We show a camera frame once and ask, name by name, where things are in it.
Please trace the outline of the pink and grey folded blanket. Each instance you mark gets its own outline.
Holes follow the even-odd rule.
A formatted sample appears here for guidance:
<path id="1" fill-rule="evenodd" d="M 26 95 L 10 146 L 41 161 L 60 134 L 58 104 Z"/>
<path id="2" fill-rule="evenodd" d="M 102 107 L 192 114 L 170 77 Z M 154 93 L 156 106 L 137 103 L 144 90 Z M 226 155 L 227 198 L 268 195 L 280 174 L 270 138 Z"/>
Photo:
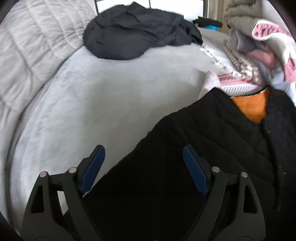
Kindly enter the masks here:
<path id="1" fill-rule="evenodd" d="M 295 82 L 295 40 L 269 1 L 229 1 L 224 19 L 229 27 L 265 42 L 281 61 L 285 81 Z"/>

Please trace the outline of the black and blue small object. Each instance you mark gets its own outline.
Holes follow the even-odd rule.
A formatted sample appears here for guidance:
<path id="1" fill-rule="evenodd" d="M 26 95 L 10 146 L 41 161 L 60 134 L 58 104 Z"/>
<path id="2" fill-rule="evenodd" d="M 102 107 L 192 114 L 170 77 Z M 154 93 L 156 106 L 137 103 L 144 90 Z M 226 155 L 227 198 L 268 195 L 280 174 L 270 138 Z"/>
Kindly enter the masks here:
<path id="1" fill-rule="evenodd" d="M 220 31 L 220 29 L 223 27 L 223 24 L 220 21 L 203 17 L 198 17 L 196 20 L 193 20 L 193 23 L 196 27 L 211 29 L 215 31 Z"/>

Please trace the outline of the patterned pink teal blanket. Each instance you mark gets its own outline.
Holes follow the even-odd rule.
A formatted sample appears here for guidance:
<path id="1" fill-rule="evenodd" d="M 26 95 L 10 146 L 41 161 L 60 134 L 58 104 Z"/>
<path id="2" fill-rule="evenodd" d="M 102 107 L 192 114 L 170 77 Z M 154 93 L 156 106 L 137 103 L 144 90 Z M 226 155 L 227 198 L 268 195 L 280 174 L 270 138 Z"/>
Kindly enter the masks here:
<path id="1" fill-rule="evenodd" d="M 222 90 L 228 96 L 244 96 L 262 90 L 263 86 L 254 84 L 247 78 L 234 77 L 230 73 L 208 71 L 199 98 L 202 98 L 213 88 Z"/>

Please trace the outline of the dark navy puffer jacket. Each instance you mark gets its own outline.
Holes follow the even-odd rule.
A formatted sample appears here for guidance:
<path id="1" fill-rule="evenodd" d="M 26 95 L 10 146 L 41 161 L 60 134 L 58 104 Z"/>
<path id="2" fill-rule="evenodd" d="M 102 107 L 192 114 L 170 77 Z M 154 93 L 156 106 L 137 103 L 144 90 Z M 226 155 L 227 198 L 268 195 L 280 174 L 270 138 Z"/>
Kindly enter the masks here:
<path id="1" fill-rule="evenodd" d="M 182 15 L 140 4 L 117 5 L 99 13 L 83 34 L 85 47 L 97 58 L 130 60 L 150 48 L 202 45 L 195 25 Z"/>

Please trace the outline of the striped grey knit garment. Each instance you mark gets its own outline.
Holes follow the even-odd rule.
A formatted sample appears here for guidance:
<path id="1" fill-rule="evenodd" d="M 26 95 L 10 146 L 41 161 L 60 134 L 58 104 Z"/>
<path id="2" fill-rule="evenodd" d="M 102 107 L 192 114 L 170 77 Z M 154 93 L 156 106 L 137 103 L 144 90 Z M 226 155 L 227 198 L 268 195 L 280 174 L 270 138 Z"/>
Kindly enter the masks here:
<path id="1" fill-rule="evenodd" d="M 266 85 L 267 66 L 254 53 L 260 52 L 258 45 L 249 37 L 224 40 L 224 52 L 242 77 L 250 79 L 253 84 Z"/>

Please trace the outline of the black quilted jacket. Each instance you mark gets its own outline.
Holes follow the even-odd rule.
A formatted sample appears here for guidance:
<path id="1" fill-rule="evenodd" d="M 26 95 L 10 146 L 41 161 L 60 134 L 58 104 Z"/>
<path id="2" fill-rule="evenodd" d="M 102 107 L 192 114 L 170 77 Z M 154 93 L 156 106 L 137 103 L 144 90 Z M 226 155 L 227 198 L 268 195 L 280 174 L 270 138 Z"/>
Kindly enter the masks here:
<path id="1" fill-rule="evenodd" d="M 270 88 L 249 120 L 220 89 L 162 118 L 107 172 L 83 205 L 102 240 L 185 240 L 211 191 L 206 174 L 250 177 L 266 240 L 295 240 L 295 106 Z"/>

